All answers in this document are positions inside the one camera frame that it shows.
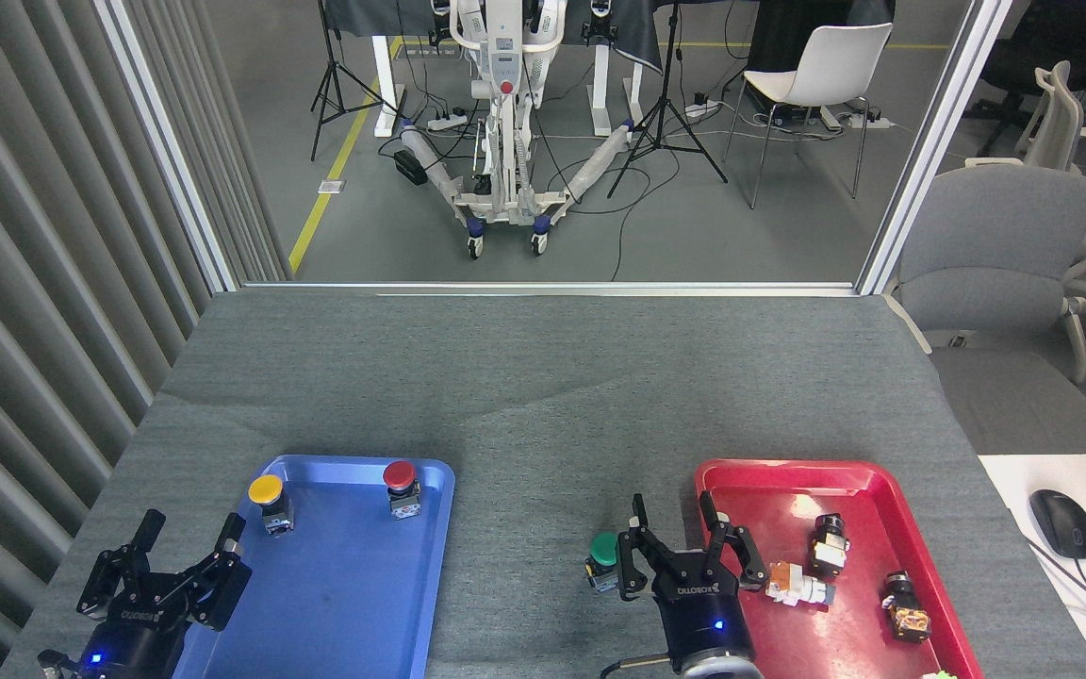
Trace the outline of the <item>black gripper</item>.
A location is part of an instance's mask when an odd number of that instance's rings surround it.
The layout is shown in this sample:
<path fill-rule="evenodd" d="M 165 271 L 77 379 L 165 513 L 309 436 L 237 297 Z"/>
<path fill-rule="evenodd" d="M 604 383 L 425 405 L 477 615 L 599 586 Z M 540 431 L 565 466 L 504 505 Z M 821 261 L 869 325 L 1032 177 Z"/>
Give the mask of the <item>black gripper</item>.
<path fill-rule="evenodd" d="M 750 530 L 732 524 L 716 508 L 711 491 L 703 490 L 699 511 L 709 537 L 706 555 L 675 555 L 652 532 L 641 493 L 631 499 L 631 510 L 629 528 L 617 535 L 617 594 L 629 602 L 645 588 L 647 577 L 634 564 L 633 553 L 639 552 L 656 575 L 652 598 L 660 611 L 673 670 L 679 675 L 757 674 L 740 584 L 745 590 L 763 590 L 768 575 Z M 725 545 L 736 554 L 738 579 L 721 563 Z"/>
<path fill-rule="evenodd" d="M 165 520 L 164 513 L 148 508 L 132 541 L 94 559 L 77 613 L 104 621 L 83 652 L 83 678 L 171 678 L 190 624 L 222 631 L 232 618 L 253 575 L 239 546 L 247 521 L 228 513 L 214 551 L 180 574 L 180 596 L 159 605 L 156 596 L 142 596 L 141 579 L 150 573 L 148 554 Z"/>

